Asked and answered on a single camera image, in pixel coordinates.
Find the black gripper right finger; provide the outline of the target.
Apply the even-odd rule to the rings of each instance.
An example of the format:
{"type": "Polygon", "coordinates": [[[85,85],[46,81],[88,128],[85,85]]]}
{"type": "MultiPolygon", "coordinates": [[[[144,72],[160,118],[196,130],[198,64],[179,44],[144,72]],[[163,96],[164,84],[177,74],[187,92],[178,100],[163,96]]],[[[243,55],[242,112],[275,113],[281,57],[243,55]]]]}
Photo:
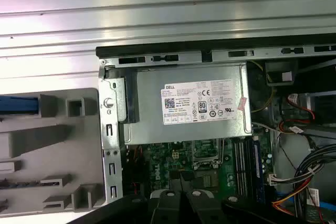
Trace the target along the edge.
{"type": "Polygon", "coordinates": [[[183,194],[194,214],[190,223],[307,223],[245,197],[216,199],[212,192],[194,187],[195,179],[192,171],[182,172],[183,194]]]}

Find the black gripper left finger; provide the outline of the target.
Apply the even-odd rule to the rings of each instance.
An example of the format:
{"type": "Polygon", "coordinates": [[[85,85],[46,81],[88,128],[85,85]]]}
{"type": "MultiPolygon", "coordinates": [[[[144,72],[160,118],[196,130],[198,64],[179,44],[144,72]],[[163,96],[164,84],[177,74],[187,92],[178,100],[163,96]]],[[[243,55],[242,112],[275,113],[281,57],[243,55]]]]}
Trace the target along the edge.
{"type": "Polygon", "coordinates": [[[178,223],[181,190],[155,190],[151,198],[126,195],[70,223],[178,223]]]}

